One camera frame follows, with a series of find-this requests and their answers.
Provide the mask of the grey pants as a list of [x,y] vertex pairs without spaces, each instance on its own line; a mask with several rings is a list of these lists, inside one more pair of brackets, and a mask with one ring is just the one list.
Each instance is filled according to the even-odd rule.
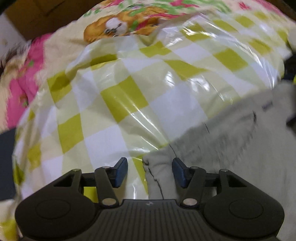
[[150,199],[177,199],[171,163],[181,159],[216,173],[228,169],[276,199],[285,210],[280,240],[295,240],[295,86],[245,98],[143,157]]

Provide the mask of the green checkered plastic sheet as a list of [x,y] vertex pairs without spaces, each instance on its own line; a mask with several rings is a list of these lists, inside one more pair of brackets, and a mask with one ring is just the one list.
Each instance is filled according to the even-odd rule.
[[1,240],[17,240],[18,203],[72,169],[128,160],[119,196],[146,199],[142,157],[241,98],[273,88],[295,22],[264,11],[182,16],[149,36],[88,45],[49,78],[16,129],[16,196],[1,202]]

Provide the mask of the dark navy folded cloth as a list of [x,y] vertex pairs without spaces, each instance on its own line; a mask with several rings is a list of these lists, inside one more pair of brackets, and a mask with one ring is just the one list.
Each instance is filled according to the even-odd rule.
[[12,162],[15,134],[13,128],[0,135],[0,201],[13,199],[16,194]]

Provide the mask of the cartoon print quilt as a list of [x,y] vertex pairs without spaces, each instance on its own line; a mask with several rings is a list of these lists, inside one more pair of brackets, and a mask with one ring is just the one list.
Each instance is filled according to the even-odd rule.
[[14,128],[42,83],[85,48],[83,33],[88,25],[105,16],[128,11],[137,15],[153,7],[168,20],[192,13],[221,13],[238,14],[238,19],[248,26],[278,21],[283,35],[287,34],[289,21],[266,1],[102,1],[56,32],[16,44],[1,55],[1,132]]

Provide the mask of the brown wooden wardrobe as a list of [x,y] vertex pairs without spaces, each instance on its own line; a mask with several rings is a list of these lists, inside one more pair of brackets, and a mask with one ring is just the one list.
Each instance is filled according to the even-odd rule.
[[34,39],[79,19],[100,3],[97,0],[18,0],[4,12],[20,34]]

